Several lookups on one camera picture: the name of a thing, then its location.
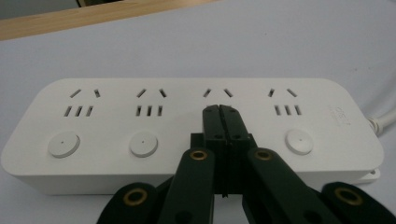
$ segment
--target white cable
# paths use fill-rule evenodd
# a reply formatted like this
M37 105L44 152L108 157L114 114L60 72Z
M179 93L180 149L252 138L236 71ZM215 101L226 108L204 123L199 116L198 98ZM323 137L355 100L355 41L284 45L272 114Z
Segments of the white cable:
M376 135L380 135L384 128L396 121L396 107L378 119L368 118L370 126Z

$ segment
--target round button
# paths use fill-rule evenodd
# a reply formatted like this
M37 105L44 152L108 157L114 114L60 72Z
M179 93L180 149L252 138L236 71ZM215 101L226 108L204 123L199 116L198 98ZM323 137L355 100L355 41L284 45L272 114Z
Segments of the round button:
M157 150L157 146L157 138L148 132L136 133L129 143L129 149L139 158L151 156Z
M286 134L286 145L292 152L298 155L306 155L312 151L314 141L306 132L291 130Z
M79 137L74 132L60 133L49 141L49 154L55 158L65 158L73 154L79 146Z

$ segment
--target white background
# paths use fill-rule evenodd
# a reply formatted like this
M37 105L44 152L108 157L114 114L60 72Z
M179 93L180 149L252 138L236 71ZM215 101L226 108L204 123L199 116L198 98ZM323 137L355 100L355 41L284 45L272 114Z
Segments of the white background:
M2 41L0 148L65 77L326 77L376 117L396 106L396 1L223 0ZM382 176L361 187L396 214L395 125L380 141ZM94 223L109 199L42 195L0 169L0 223ZM217 198L214 223L248 223L240 199Z

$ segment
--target socket outlet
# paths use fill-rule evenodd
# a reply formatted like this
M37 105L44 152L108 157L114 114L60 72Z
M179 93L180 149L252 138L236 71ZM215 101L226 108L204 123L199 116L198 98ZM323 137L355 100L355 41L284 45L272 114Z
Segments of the socket outlet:
M202 132L208 105L236 108L257 144L312 188L379 177L383 149L367 120L345 89L314 78L59 80L32 102L1 162L46 194L157 186Z

